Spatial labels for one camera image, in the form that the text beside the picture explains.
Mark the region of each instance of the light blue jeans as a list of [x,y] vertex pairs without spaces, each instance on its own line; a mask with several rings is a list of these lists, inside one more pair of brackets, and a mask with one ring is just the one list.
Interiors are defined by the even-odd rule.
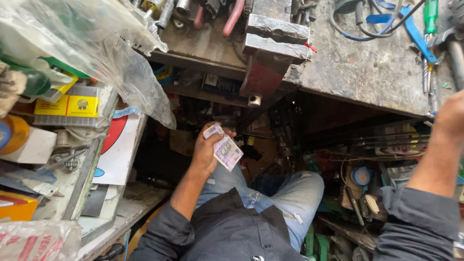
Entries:
[[247,209],[254,208],[261,213],[272,205],[278,207],[284,213],[290,234],[290,243],[296,251],[300,252],[301,244],[324,192],[324,181],[321,176],[310,171],[299,171],[288,175],[277,193],[268,197],[247,187],[239,165],[235,165],[232,172],[229,172],[222,164],[218,163],[205,183],[196,207],[198,208],[208,200],[226,193],[234,187]]

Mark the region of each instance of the red handle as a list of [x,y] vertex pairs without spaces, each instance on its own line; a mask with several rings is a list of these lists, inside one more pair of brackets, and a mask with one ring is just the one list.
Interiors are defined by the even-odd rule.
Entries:
[[231,35],[233,27],[237,23],[240,15],[242,14],[244,5],[245,0],[237,0],[237,2],[235,2],[235,6],[233,7],[231,15],[229,16],[229,19],[227,20],[227,23],[224,26],[224,29],[222,30],[222,35],[224,37],[229,37],[229,35]]
[[197,15],[195,16],[195,20],[193,21],[193,26],[196,29],[201,29],[203,27],[203,20],[204,20],[204,15],[203,15],[203,7],[201,5],[198,5],[198,11]]

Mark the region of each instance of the shirt sleeve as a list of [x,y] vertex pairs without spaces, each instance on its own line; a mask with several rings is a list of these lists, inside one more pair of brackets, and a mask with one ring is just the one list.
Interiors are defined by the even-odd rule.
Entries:
[[375,249],[375,261],[454,260],[459,231],[458,203],[412,188],[382,188],[388,222]]
[[193,239],[193,228],[187,218],[166,204],[148,224],[129,261],[177,260],[179,252],[192,244]]

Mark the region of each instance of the plastic sack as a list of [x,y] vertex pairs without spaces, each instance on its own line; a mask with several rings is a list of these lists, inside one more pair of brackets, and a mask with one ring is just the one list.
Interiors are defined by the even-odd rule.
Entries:
[[[0,2],[0,23],[13,28],[36,47],[37,56],[55,57],[116,88],[123,100],[168,128],[175,118],[145,55],[166,44],[153,21],[144,21],[128,0],[15,0]],[[1,34],[0,40],[8,38]],[[15,56],[17,46],[5,46]]]
[[68,261],[77,258],[81,227],[75,221],[0,223],[0,260]]

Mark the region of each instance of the metal workbench top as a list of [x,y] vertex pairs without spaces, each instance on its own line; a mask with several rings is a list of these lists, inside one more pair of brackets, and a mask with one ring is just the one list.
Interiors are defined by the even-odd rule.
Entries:
[[[446,5],[445,1],[440,2],[438,32],[447,27]],[[413,117],[426,115],[429,104],[422,92],[422,68],[415,62],[416,54],[409,49],[411,40],[404,27],[390,38],[355,42],[331,27],[329,16],[333,8],[333,1],[321,0],[318,4],[317,20],[310,29],[313,46],[319,52],[313,54],[312,61],[292,65],[284,82],[302,91],[351,103]],[[419,31],[423,31],[422,8],[413,17]],[[354,24],[354,13],[337,15],[335,20],[346,32],[363,36]],[[246,65],[234,53],[232,42],[222,37],[225,21],[225,17],[217,18],[199,31],[188,26],[176,28],[170,23],[161,36],[169,53],[154,52],[148,60],[243,79]],[[241,43],[235,45],[241,52]],[[456,91],[446,62],[434,72],[433,83],[443,101]]]

